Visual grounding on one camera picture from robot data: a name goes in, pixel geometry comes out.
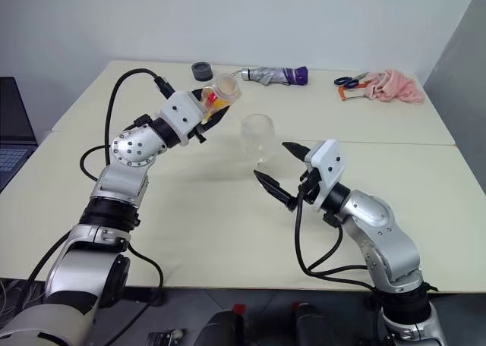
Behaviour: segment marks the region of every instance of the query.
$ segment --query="laptop screen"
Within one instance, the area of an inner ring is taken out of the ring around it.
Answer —
[[[36,138],[13,77],[0,77],[0,141],[36,145]]]

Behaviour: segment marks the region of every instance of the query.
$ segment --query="white wall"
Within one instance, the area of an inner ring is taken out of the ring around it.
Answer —
[[[112,58],[394,67],[423,82],[470,1],[0,0],[0,75],[37,132]]]

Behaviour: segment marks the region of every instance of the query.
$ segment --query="white table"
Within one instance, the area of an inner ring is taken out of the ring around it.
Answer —
[[[89,128],[93,132],[102,132],[112,88],[124,72],[133,68],[154,70],[165,76],[176,90],[204,87],[204,83],[192,77],[190,64],[113,61],[53,130],[85,132]],[[232,73],[239,68],[213,66],[215,73]],[[367,98],[342,102],[333,81],[349,75],[355,76],[356,72],[312,70],[309,72],[309,84],[303,87],[262,86],[239,78],[241,98],[230,109],[218,130],[224,134],[238,134],[245,116],[262,113],[272,118],[276,132],[286,140],[335,137],[341,141],[363,143],[454,144],[428,98],[421,105],[400,101],[383,103]],[[158,112],[165,102],[148,75],[128,78],[118,91],[111,132],[118,134],[143,113],[152,115]]]
[[[78,160],[101,136],[52,133],[0,195],[0,276],[26,278],[55,240],[77,223],[93,186]],[[442,291],[486,291],[486,198],[458,149],[342,146],[348,161],[342,183],[392,206],[420,250],[425,279]],[[102,153],[93,154],[87,164],[92,173],[99,172]],[[169,150],[151,169],[132,244],[162,266],[167,286],[352,289],[300,271],[292,240],[295,214],[257,185],[251,169],[241,157],[238,138],[218,128],[203,145],[194,141]],[[280,149],[262,170],[294,193],[304,166]],[[335,238],[336,230],[307,208],[302,229],[307,262]],[[350,263],[363,260],[345,236],[327,266]],[[348,276],[370,281],[364,271]],[[133,259],[128,284],[156,283],[152,267]]]

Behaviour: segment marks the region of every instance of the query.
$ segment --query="black cable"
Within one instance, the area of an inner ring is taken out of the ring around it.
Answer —
[[[327,272],[312,272],[310,269],[308,269],[305,264],[304,260],[302,259],[302,253],[301,253],[301,243],[300,243],[300,232],[301,232],[301,220],[302,220],[302,207],[304,204],[304,192],[299,191],[298,196],[297,196],[297,215],[295,217],[295,232],[294,232],[294,242],[295,242],[295,254],[297,255],[297,261],[299,266],[301,267],[301,270],[308,276],[318,278],[321,280],[326,280],[328,282],[337,282],[337,283],[346,283],[346,284],[353,284],[353,285],[359,285],[361,287],[365,287],[369,289],[370,291],[373,291],[374,288],[369,285],[368,283],[365,282],[360,282],[358,280],[351,280],[351,279],[344,279],[344,278],[332,278],[327,276],[327,274],[334,274],[336,272],[341,272],[344,270],[349,270],[349,269],[356,269],[357,266],[343,266],[338,269],[331,269],[328,270]]]
[[[329,259],[337,251],[337,249],[341,245],[342,235],[343,235],[342,227],[339,226],[337,229],[339,231],[339,235],[337,237],[337,240],[336,240],[336,243],[334,244],[334,246],[331,247],[331,250],[327,251],[327,253],[324,256],[322,256],[318,261],[315,261],[314,263],[312,263],[312,265],[310,265],[307,268],[308,270],[312,270],[312,269],[316,268],[317,266],[322,264],[324,261]],[[365,265],[347,265],[347,266],[340,266],[339,268],[327,270],[325,272],[316,272],[316,274],[318,274],[318,275],[332,275],[332,274],[336,274],[337,272],[345,272],[347,270],[368,270],[368,268]]]
[[[84,175],[86,175],[89,179],[93,180],[93,181],[98,181],[98,178],[95,177],[94,175],[92,175],[91,173],[88,172],[88,170],[86,169],[86,167],[84,166],[84,161],[86,160],[86,158],[89,156],[89,154],[97,151],[97,150],[100,150],[100,149],[104,149],[105,148],[105,145],[98,145],[98,146],[95,146],[95,147],[92,147],[91,149],[88,149],[82,156],[81,158],[79,159],[79,167],[81,169],[81,171],[83,172]]]
[[[380,333],[378,332],[378,318],[380,316],[380,308],[380,303],[377,303],[373,315],[373,339],[377,346],[381,345]]]
[[[115,86],[113,87],[112,95],[109,98],[109,104],[108,104],[108,109],[106,110],[106,120],[105,120],[105,162],[107,165],[109,165],[109,150],[108,150],[108,145],[109,145],[109,125],[110,121],[112,120],[112,111],[113,111],[113,105],[115,104],[115,97],[116,93],[118,92],[118,89],[120,88],[121,84],[125,79],[128,77],[134,75],[134,74],[139,74],[139,73],[146,73],[152,76],[154,80],[157,80],[159,76],[152,72],[150,69],[146,68],[138,68],[138,69],[132,69],[131,71],[127,71],[125,74],[123,74],[115,83]]]
[[[51,248],[44,254],[43,258],[37,263],[36,267],[30,273],[30,276],[27,279],[27,283],[22,288],[21,295],[18,298],[17,306],[15,307],[15,314],[19,314],[19,312],[22,311],[22,309],[24,308],[24,302],[25,298],[27,297],[27,293],[29,292],[30,287],[36,280],[36,277],[38,276],[40,270],[44,267],[44,265],[47,263],[47,260],[49,260],[49,258],[58,249],[58,247],[60,247],[68,239],[69,232],[70,231],[66,232],[59,240],[57,240],[55,244],[51,246]]]
[[[118,340],[120,338],[120,336],[122,336],[136,321],[137,319],[139,319],[144,313],[145,311],[156,301],[159,299],[159,297],[161,296],[162,292],[163,292],[163,282],[164,282],[164,274],[162,273],[162,270],[159,266],[159,264],[157,264],[155,261],[153,261],[151,258],[147,257],[147,256],[144,256],[142,255],[141,253],[139,253],[138,251],[136,251],[132,246],[131,244],[128,245],[128,249],[130,250],[131,253],[133,253],[136,257],[142,259],[142,260],[145,260],[147,261],[148,263],[152,264],[153,267],[155,267],[155,269],[157,270],[157,272],[159,273],[159,287],[157,288],[157,292],[152,296],[152,299],[149,300],[145,306],[138,311],[137,314],[135,314],[135,316],[130,320],[130,322],[128,322],[125,327],[123,327],[123,329],[120,330],[120,332],[118,332],[115,336],[113,336],[108,342],[105,343],[105,346],[110,346],[113,342],[115,342],[116,340]]]
[[[317,266],[319,266],[320,264],[322,264],[324,261],[326,261],[327,259],[329,259],[336,252],[336,250],[338,249],[338,247],[341,245],[341,241],[342,241],[342,227],[339,226],[337,229],[339,231],[339,235],[337,237],[337,240],[336,240],[336,243],[334,244],[334,246],[331,248],[331,250],[327,251],[327,253],[324,256],[322,256],[318,261],[315,261],[314,263],[312,263],[312,265],[310,265],[308,267],[309,270],[312,270],[312,269],[316,268]]]

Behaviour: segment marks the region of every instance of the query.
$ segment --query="robotic arm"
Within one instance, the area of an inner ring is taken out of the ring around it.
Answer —
[[[0,331],[1,346],[82,345],[100,307],[121,299],[130,266],[121,255],[130,231],[140,223],[138,208],[148,185],[147,172],[163,154],[217,124],[228,106],[210,116],[188,92],[167,94],[168,102],[152,120],[145,115],[136,127],[119,134],[110,146],[106,166],[90,201],[69,234],[46,282],[46,302],[19,313]]]
[[[423,281],[417,247],[396,224],[392,209],[383,200],[339,183],[345,168],[339,141],[327,140],[312,150],[297,143],[283,145],[307,167],[299,196],[293,197],[277,181],[255,171],[257,179],[291,211],[299,199],[315,212],[324,211],[325,222],[342,226],[358,244],[380,301],[380,314],[390,331],[387,342],[447,346],[437,311],[428,300],[430,286]]]

